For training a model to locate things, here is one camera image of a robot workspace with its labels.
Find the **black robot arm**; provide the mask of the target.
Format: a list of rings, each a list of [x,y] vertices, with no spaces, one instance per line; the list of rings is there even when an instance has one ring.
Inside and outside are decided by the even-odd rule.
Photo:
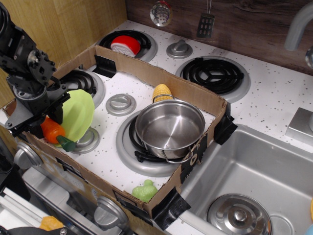
[[[8,74],[6,80],[16,99],[16,108],[5,123],[14,137],[27,131],[42,139],[41,124],[46,117],[62,124],[63,103],[70,98],[67,86],[53,76],[54,62],[11,21],[3,4],[0,6],[0,67]]]

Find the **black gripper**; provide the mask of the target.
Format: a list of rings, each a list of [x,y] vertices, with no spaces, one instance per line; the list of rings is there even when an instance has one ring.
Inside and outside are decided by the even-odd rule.
[[[66,84],[60,84],[53,91],[44,86],[39,95],[9,86],[15,96],[16,108],[4,126],[14,137],[27,131],[37,138],[44,138],[41,124],[46,116],[58,124],[63,123],[63,103],[70,98]]]

